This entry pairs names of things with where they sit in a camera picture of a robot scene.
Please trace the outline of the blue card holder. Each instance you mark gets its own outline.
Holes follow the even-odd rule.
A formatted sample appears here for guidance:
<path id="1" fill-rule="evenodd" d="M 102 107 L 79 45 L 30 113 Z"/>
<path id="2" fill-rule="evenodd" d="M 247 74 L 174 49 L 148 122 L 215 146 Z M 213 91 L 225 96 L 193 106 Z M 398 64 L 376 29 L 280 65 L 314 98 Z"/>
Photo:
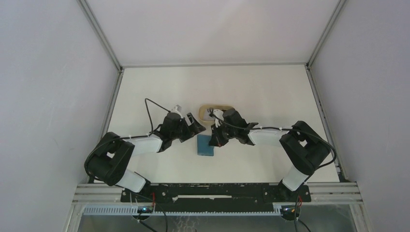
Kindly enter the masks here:
<path id="1" fill-rule="evenodd" d="M 214 147 L 209 145 L 211 140 L 210 135 L 197 135 L 197 155 L 199 156 L 214 156 Z"/>

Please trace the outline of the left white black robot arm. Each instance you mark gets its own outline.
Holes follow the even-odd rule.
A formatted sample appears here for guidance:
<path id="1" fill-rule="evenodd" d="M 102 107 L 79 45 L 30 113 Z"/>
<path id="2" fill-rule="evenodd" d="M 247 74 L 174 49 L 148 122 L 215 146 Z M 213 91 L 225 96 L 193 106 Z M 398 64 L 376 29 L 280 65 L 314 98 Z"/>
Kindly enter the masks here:
<path id="1" fill-rule="evenodd" d="M 174 140 L 187 141 L 204 132 L 191 113 L 182 117 L 168 113 L 163 122 L 147 135 L 120 137 L 108 132 L 90 152 L 84 163 L 86 174 L 108 186 L 119 186 L 132 191 L 132 195 L 144 202 L 150 198 L 148 180 L 128 169 L 132 157 L 148 153 L 160 153 L 168 149 Z"/>

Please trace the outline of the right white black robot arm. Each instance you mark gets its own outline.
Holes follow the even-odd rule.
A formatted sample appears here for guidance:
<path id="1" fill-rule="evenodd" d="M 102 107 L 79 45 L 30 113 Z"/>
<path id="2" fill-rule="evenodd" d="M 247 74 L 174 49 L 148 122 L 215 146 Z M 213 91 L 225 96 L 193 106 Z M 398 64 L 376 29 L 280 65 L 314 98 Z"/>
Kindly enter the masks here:
<path id="1" fill-rule="evenodd" d="M 208 108 L 207 113 L 215 121 L 211 126 L 210 146 L 222 147 L 231 139 L 236 139 L 244 145 L 272 145 L 284 149 L 292 163 L 288 174 L 279 183 L 279 194 L 285 201 L 297 197 L 298 189 L 316 170 L 336 160 L 332 158 L 324 162 L 331 153 L 337 152 L 304 121 L 297 121 L 289 129 L 260 127 L 258 123 L 248 123 L 234 108 Z"/>

